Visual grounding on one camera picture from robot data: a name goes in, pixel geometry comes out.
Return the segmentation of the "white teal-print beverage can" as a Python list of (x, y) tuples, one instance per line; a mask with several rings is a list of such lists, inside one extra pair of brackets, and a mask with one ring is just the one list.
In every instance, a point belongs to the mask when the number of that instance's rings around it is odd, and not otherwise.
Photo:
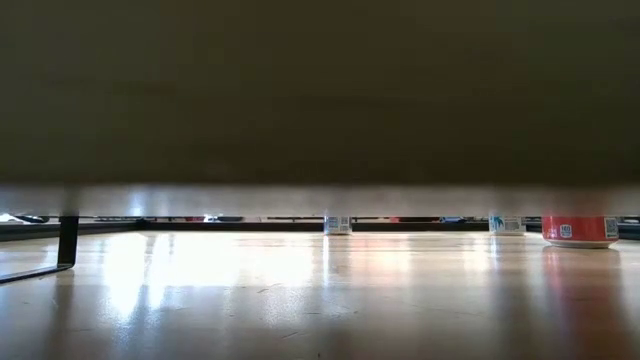
[(489, 232), (496, 236), (523, 235), (526, 232), (526, 225), (522, 217), (518, 216), (495, 216), (488, 219)]
[(327, 236), (349, 235), (352, 232), (350, 217), (324, 217), (324, 234)]

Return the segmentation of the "red beverage can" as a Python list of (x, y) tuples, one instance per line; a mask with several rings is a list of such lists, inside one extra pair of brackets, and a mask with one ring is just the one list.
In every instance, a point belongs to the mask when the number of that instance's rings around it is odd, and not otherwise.
[(619, 240), (615, 217), (562, 217), (541, 218), (543, 238), (554, 246), (606, 249)]

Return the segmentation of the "black metal table frame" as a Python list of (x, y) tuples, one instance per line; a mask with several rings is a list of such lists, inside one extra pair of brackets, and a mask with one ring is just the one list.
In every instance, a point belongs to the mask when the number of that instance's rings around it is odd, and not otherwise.
[[(0, 242), (57, 238), (59, 224), (0, 225)], [(80, 235), (136, 231), (323, 232), (321, 223), (82, 223)], [(355, 223), (353, 232), (487, 232), (487, 223)]]

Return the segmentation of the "black metal shelf leg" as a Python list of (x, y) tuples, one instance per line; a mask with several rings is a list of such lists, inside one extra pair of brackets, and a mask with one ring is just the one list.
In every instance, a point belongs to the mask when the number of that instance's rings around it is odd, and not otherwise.
[(60, 218), (57, 263), (55, 266), (32, 269), (0, 276), (0, 285), (72, 269), (76, 263), (79, 231), (78, 216), (63, 216)]

